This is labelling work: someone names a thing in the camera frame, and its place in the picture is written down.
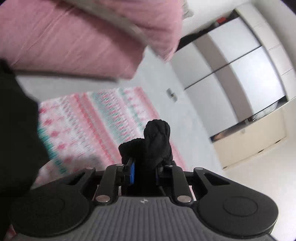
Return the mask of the black pants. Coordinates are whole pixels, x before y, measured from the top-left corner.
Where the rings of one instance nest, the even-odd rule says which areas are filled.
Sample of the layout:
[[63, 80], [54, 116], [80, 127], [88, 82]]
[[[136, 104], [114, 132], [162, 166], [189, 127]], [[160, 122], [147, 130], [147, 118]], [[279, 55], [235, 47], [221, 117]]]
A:
[[15, 188], [28, 193], [35, 182], [64, 176], [87, 161], [101, 166], [129, 159], [147, 170], [173, 165], [170, 126], [151, 120], [143, 138], [130, 138], [118, 147], [100, 132], [98, 112], [111, 112], [115, 132], [124, 121], [115, 113], [109, 96], [127, 98], [140, 87], [71, 94], [38, 103], [20, 87], [8, 63], [1, 61], [1, 237], [8, 232], [16, 205]]

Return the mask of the patterned red green blanket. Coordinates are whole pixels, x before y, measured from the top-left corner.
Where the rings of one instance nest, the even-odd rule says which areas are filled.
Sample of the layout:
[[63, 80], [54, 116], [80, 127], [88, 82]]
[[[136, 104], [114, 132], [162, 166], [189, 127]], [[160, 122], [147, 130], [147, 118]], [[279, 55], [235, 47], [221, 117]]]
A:
[[184, 240], [184, 162], [139, 87], [1, 95], [1, 228], [14, 240]]

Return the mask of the cream door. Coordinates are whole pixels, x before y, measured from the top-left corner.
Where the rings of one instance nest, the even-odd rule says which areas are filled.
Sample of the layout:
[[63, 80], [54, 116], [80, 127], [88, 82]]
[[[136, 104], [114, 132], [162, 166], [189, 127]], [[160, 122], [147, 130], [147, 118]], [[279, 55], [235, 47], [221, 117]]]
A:
[[227, 168], [271, 147], [286, 135], [283, 111], [278, 109], [233, 133], [215, 135], [213, 145], [222, 168]]

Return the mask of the beige cloth on bed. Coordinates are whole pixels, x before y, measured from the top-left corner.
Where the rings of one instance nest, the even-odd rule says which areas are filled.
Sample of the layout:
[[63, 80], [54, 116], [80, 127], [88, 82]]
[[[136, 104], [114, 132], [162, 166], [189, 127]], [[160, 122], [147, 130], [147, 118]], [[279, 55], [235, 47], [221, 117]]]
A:
[[178, 97], [170, 88], [166, 90], [168, 97], [170, 97], [174, 102], [178, 101]]

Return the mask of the grey bed sheet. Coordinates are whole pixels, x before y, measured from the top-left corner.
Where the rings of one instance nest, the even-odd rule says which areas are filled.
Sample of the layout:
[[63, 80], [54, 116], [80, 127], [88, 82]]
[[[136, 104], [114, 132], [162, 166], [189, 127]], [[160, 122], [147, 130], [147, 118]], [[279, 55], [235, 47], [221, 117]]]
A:
[[[150, 49], [132, 80], [95, 79], [81, 76], [17, 72], [22, 87], [40, 101], [76, 92], [140, 86], [151, 101], [159, 118], [171, 127], [171, 137], [189, 170], [203, 167], [217, 174], [223, 170], [203, 123], [171, 65], [164, 63]], [[178, 97], [167, 95], [170, 88]]]

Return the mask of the white grey wardrobe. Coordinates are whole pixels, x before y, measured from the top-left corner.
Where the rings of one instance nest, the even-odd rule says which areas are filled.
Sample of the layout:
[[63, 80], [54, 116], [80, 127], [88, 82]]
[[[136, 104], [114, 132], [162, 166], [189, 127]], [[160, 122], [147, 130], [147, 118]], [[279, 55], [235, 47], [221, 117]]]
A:
[[171, 66], [212, 142], [295, 98], [295, 69], [251, 3], [182, 37]]

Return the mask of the lower pink pillow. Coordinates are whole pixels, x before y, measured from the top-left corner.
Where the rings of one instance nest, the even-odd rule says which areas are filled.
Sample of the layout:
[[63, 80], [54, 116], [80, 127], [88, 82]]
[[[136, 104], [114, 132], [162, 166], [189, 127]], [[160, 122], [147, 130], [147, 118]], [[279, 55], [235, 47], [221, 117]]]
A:
[[144, 46], [64, 1], [1, 4], [1, 58], [15, 70], [131, 79]]

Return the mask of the pink pillow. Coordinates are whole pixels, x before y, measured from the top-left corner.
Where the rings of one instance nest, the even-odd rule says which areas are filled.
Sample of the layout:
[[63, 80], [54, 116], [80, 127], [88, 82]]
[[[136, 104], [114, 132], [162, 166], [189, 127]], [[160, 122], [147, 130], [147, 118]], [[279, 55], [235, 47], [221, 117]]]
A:
[[1, 58], [15, 70], [131, 79], [144, 46], [64, 1], [1, 4]]
[[183, 1], [66, 1], [123, 30], [163, 60], [175, 53], [182, 33]]

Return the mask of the upper pink pillow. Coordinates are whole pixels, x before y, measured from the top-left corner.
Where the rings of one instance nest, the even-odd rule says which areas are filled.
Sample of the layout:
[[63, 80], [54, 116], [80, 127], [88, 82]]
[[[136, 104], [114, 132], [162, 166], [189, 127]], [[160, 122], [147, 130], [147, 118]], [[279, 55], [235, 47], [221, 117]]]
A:
[[163, 60], [175, 53], [182, 33], [183, 1], [66, 1], [123, 30]]

